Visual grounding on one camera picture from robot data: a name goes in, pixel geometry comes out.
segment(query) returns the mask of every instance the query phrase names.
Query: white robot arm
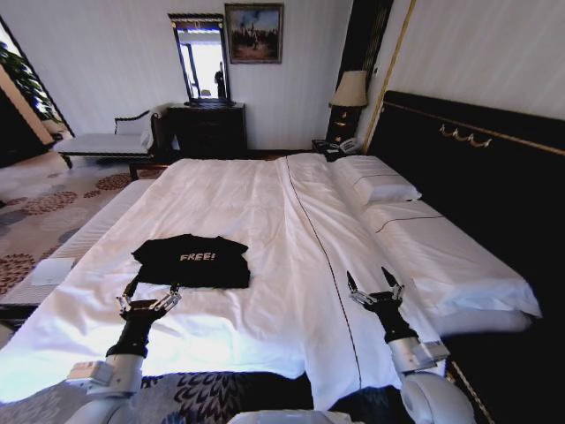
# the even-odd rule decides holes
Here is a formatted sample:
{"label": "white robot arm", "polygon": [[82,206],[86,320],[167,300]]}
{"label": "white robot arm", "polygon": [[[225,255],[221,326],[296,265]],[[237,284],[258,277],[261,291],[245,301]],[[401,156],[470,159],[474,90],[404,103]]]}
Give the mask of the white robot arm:
{"label": "white robot arm", "polygon": [[162,318],[180,300],[176,286],[160,300],[131,301],[137,281],[117,298],[125,319],[122,335],[106,353],[106,361],[79,362],[67,382],[83,387],[95,398],[83,405],[66,424],[132,424],[136,422],[133,395],[141,386],[141,364],[153,322]]}
{"label": "white robot arm", "polygon": [[402,303],[402,286],[386,269],[382,272],[392,291],[366,294],[357,289],[348,272],[351,298],[366,310],[379,316],[385,329],[385,341],[392,352],[396,372],[402,382],[404,407],[417,424],[471,424],[473,409],[467,397],[445,378],[426,372],[449,356],[441,341],[421,343],[398,307]]}

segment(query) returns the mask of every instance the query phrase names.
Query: lamp shade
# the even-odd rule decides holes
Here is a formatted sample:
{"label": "lamp shade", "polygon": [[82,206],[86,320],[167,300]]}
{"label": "lamp shade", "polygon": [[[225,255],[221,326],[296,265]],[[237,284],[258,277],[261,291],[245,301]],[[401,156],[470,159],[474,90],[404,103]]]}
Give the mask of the lamp shade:
{"label": "lamp shade", "polygon": [[329,103],[334,106],[366,106],[366,78],[366,71],[344,72],[339,87]]}

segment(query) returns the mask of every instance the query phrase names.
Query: black t-shirt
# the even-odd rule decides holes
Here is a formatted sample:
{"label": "black t-shirt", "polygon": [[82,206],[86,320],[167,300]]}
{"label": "black t-shirt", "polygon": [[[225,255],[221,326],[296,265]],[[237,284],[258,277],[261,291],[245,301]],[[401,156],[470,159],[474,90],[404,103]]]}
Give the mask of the black t-shirt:
{"label": "black t-shirt", "polygon": [[244,289],[249,287],[247,246],[226,238],[192,234],[148,240],[133,252],[141,262],[141,283],[182,287]]}

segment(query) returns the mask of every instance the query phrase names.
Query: picture frame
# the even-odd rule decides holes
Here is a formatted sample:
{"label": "picture frame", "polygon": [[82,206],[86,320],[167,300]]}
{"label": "picture frame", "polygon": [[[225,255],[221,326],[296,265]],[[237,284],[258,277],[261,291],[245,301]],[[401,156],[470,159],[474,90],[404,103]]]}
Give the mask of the picture frame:
{"label": "picture frame", "polygon": [[225,4],[225,13],[232,64],[282,62],[283,4]]}

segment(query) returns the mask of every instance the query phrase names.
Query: table lamp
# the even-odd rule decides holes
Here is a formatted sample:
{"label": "table lamp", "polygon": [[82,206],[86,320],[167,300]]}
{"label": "table lamp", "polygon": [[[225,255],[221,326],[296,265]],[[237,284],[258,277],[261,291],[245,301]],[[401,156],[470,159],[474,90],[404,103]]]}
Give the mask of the table lamp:
{"label": "table lamp", "polygon": [[332,112],[326,141],[341,144],[355,135],[361,110],[367,105],[366,78],[366,71],[343,73],[339,87],[329,101]]}

